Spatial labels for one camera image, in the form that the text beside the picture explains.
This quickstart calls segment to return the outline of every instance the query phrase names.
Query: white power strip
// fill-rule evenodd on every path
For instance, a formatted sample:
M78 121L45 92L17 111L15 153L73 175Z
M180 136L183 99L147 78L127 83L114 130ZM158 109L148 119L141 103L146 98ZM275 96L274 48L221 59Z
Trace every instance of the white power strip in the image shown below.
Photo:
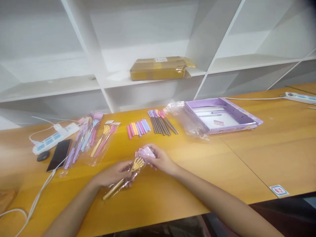
M75 123L69 124L64 129L60 129L59 132L53 134L52 136L46 138L44 141L42 141L39 145L36 145L33 147L33 153L35 155L38 155L42 153L43 151L47 151L50 148L53 148L57 145L58 142L63 141L64 139L68 138L75 132L79 131L79 127Z
M286 97L284 99L293 100L297 102L302 102L306 104L316 104L316 97L310 95L302 95L293 92L285 92L281 97Z

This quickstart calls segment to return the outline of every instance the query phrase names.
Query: smartphone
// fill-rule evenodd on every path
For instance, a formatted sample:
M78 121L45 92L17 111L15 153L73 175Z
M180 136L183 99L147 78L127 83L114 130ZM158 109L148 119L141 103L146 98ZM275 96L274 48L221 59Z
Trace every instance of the smartphone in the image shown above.
M68 139L57 143L53 158L50 161L46 172L54 170L67 157L71 141L72 139ZM60 166L58 166L58 169L61 168L64 163L65 160L60 164Z

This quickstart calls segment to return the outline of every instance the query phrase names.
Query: computer mouse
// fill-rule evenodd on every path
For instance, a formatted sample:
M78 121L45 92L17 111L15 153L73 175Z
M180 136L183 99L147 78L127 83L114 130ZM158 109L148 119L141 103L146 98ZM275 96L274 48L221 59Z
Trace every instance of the computer mouse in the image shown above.
M42 153L39 154L36 160L37 161L46 160L49 157L49 155L50 155L49 151L43 151Z

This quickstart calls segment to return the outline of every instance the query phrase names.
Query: open box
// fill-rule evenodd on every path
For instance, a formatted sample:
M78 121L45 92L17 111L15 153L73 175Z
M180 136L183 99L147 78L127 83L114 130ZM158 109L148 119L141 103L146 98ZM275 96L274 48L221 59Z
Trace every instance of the open box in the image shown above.
M263 123L224 98L187 101L184 109L206 135L253 129Z

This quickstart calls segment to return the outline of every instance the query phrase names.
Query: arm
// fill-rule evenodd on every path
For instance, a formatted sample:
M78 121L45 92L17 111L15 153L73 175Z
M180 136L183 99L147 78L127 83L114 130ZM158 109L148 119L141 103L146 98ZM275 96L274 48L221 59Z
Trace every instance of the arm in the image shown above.
M43 236L76 236L80 225L101 186L109 186L123 178L130 178L131 172L122 172L131 161L125 161L101 171L78 193L71 203L59 214Z
M223 189L181 168L170 159L165 151L156 145L148 144L148 146L156 155L156 159L145 158L151 163L151 167L157 167L180 181L238 235L243 237L283 236L247 204Z

